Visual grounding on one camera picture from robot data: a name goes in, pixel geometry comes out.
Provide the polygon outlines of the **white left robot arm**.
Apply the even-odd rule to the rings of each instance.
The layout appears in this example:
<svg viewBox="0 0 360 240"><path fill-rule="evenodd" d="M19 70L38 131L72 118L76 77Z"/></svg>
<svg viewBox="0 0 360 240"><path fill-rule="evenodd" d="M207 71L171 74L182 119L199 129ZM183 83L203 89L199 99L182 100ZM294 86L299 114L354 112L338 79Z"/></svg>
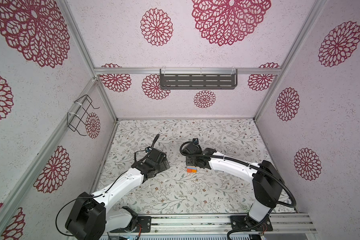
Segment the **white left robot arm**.
<svg viewBox="0 0 360 240"><path fill-rule="evenodd" d="M112 212L113 206L134 188L170 168L167 154L149 147L143 160L136 161L112 184L92 194L81 193L72 200L73 207L66 220L69 236L78 240L99 240L112 231L141 231L138 214L129 207Z"/></svg>

